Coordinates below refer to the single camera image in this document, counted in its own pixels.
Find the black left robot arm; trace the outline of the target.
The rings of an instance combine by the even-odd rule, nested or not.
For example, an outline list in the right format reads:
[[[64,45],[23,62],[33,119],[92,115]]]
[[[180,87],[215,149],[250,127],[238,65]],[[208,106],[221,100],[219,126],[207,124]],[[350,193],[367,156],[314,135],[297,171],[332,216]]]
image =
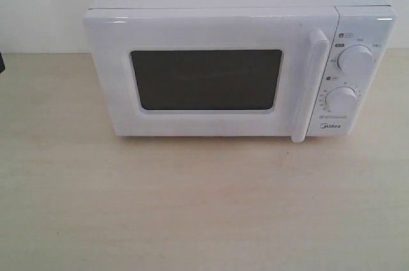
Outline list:
[[[3,56],[0,53],[0,74],[3,73],[5,71],[5,69],[6,69],[6,67],[5,67],[5,64],[4,64]]]

